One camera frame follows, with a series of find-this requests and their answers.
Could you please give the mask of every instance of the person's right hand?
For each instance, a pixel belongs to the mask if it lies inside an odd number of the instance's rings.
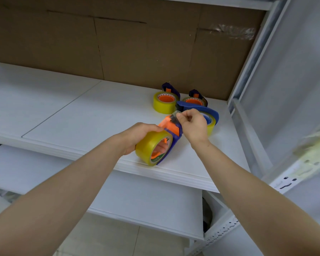
[[[177,113],[176,117],[183,128],[183,134],[191,143],[191,146],[208,141],[207,122],[199,111],[193,108]]]

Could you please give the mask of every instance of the forearm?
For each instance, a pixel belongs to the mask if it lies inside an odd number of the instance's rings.
[[[320,225],[210,142],[193,146],[227,205],[265,255],[320,255]]]
[[[122,154],[113,136],[21,196],[0,214],[0,255],[52,255]]]

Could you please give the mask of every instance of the person's left arm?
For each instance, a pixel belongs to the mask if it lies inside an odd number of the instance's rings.
[[[52,255],[89,208],[116,162],[157,125],[137,123],[21,196],[0,214],[0,255]],[[166,144],[158,146],[164,152]]]

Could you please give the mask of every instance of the person's left hand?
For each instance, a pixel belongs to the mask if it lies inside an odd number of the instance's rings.
[[[160,132],[163,128],[155,124],[145,124],[145,123],[136,123],[127,130],[119,133],[118,136],[121,137],[122,142],[125,144],[126,148],[124,150],[124,155],[130,154],[135,150],[135,146],[140,142],[148,132],[155,131]],[[164,153],[166,152],[168,145],[161,141],[157,147],[154,149],[155,152]]]

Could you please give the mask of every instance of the hand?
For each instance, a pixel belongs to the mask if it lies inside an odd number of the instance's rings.
[[[123,154],[128,155],[132,151],[134,151],[136,144],[140,142],[148,132],[160,132],[162,130],[163,128],[155,124],[145,124],[139,122],[128,128],[127,130],[124,130],[123,132],[117,134],[118,136],[120,136],[125,147]],[[165,142],[161,141],[154,149],[154,151],[164,153],[166,152],[167,148],[168,145]]]
[[[193,108],[177,113],[176,116],[183,128],[183,134],[191,143],[191,146],[209,141],[207,137],[207,122],[199,111]]]

